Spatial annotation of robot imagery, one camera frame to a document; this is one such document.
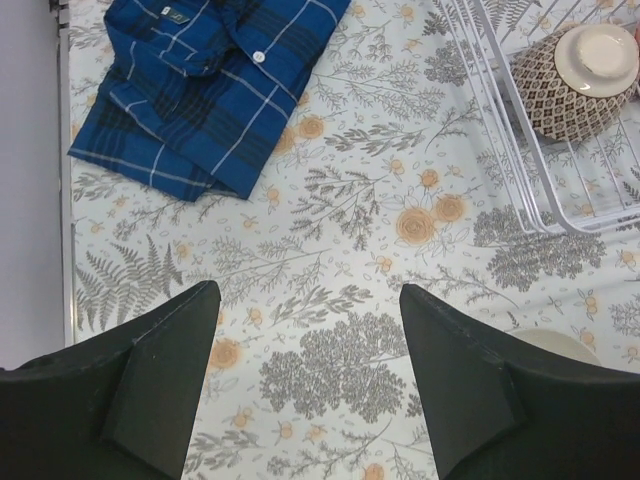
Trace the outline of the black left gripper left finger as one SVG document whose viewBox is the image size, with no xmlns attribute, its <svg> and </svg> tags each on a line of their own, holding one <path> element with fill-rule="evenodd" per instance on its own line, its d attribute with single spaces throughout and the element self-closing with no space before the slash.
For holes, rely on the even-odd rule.
<svg viewBox="0 0 640 480">
<path fill-rule="evenodd" d="M 1 372 L 4 479 L 178 479 L 221 294 L 203 281 L 155 309 Z"/>
</svg>

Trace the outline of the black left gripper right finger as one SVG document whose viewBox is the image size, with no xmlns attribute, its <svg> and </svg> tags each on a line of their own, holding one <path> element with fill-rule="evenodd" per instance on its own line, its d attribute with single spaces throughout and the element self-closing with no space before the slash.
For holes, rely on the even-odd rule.
<svg viewBox="0 0 640 480">
<path fill-rule="evenodd" d="M 486 325 L 414 284 L 409 356 L 442 479 L 635 479 L 639 377 Z"/>
</svg>

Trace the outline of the white wire dish rack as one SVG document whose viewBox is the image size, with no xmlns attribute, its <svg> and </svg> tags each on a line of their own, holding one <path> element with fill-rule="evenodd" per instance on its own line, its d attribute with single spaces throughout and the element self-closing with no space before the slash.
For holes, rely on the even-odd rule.
<svg viewBox="0 0 640 480">
<path fill-rule="evenodd" d="M 489 146 L 480 161 L 526 233 L 639 225 L 639 5 L 438 1 Z"/>
</svg>

